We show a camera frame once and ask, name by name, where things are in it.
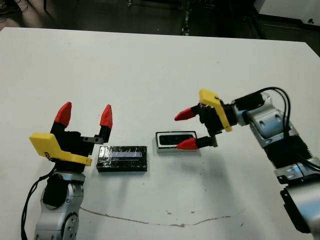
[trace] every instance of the red fingertip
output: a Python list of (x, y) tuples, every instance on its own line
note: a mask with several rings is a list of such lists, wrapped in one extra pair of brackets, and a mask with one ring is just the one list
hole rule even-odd
[(180, 120), (187, 120), (195, 117), (196, 115), (192, 112), (191, 107), (181, 111), (175, 118), (175, 121), (180, 121)]
[(197, 144), (196, 144), (196, 139), (195, 138), (190, 138), (187, 140), (184, 140), (183, 142), (180, 142), (177, 146), (177, 149), (184, 149), (184, 150), (194, 150), (194, 149), (199, 149)]
[(106, 126), (112, 129), (112, 109), (111, 105), (107, 105), (101, 115), (100, 126)]
[(58, 111), (54, 121), (56, 123), (60, 123), (64, 126), (68, 126), (71, 118), (71, 102), (67, 102), (65, 105), (63, 105), (60, 110)]

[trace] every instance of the yellow plastic part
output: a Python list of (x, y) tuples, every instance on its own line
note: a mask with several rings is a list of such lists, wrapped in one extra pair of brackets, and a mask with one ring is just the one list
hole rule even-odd
[(29, 139), (36, 152), (42, 157), (91, 166), (91, 158), (62, 151), (55, 135), (52, 133), (36, 132)]
[(229, 124), (225, 110), (222, 107), (221, 102), (218, 98), (218, 94), (203, 88), (199, 91), (199, 98), (200, 98), (200, 103), (211, 106), (215, 109), (225, 131), (231, 132), (232, 127)]

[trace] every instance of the dark floor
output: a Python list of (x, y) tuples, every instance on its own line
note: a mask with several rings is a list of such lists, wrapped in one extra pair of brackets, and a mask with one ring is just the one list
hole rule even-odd
[[(48, 0), (47, 12), (43, 0), (22, 0), (18, 3), (24, 13), (0, 16), (4, 27), (51, 28), (101, 32), (180, 35), (185, 11), (175, 4), (134, 0)], [(320, 56), (320, 32), (300, 29), (296, 24), (259, 19), (267, 39), (306, 42)], [(252, 19), (237, 16), (231, 25), (235, 38), (257, 39), (259, 35)], [(217, 13), (196, 10), (190, 14), (190, 36), (221, 37), (217, 30)]]

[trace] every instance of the white wall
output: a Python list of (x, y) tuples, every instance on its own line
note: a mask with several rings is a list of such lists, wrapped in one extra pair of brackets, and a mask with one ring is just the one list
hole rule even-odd
[(308, 24), (309, 19), (313, 19), (314, 25), (320, 26), (320, 0), (309, 1), (300, 19), (305, 24)]
[(320, 0), (256, 0), (255, 8), (264, 15), (300, 19), (320, 26)]

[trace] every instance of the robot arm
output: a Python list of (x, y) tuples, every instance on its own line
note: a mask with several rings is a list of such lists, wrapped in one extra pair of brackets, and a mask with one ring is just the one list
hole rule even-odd
[[(283, 113), (273, 106), (270, 96), (262, 95), (265, 90), (284, 93), (289, 104), (287, 116), (286, 110)], [(238, 98), (231, 104), (224, 104), (216, 93), (202, 89), (199, 98), (198, 105), (180, 112), (175, 120), (186, 120), (199, 115), (209, 136), (187, 139), (177, 148), (217, 147), (216, 135), (222, 130), (230, 132), (236, 124), (249, 125), (275, 167), (274, 173), (278, 181), (287, 185), (280, 194), (295, 228), (302, 233), (311, 233), (315, 240), (319, 240), (320, 160), (312, 157), (307, 145), (289, 121), (288, 95), (280, 88), (270, 87)]]
[(38, 182), (46, 178), (41, 196), (41, 215), (35, 227), (36, 240), (75, 240), (79, 225), (79, 209), (84, 199), (85, 166), (90, 166), (95, 144), (109, 141), (112, 110), (107, 105), (101, 115), (100, 132), (94, 137), (81, 136), (77, 131), (65, 131), (71, 117), (71, 102), (61, 107), (50, 133), (34, 133), (31, 143), (40, 156), (54, 163), (52, 171), (40, 177), (32, 186), (21, 218), (21, 238), (27, 240), (25, 223), (28, 202)]

